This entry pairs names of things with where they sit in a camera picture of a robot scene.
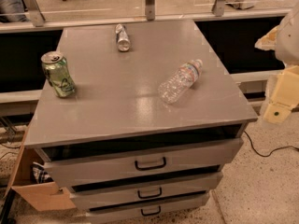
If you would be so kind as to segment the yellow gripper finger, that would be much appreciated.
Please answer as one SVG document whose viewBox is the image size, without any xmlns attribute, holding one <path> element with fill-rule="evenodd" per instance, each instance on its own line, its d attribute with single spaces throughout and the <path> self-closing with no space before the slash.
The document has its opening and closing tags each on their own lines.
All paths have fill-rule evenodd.
<svg viewBox="0 0 299 224">
<path fill-rule="evenodd" d="M 299 105 L 299 66 L 285 68 L 268 81 L 269 96 L 263 120 L 282 123 Z"/>
<path fill-rule="evenodd" d="M 254 47 L 261 50 L 274 50 L 277 43 L 278 28 L 274 27 L 266 35 L 257 40 Z"/>
</svg>

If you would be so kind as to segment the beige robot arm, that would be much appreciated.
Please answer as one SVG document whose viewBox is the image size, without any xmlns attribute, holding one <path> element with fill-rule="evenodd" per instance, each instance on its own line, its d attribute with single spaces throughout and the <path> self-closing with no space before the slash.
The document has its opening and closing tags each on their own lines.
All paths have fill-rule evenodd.
<svg viewBox="0 0 299 224">
<path fill-rule="evenodd" d="M 280 24 L 259 38 L 256 49 L 273 50 L 285 68 L 269 78 L 267 105 L 263 120 L 282 123 L 299 105 L 299 3 L 282 19 Z"/>
</svg>

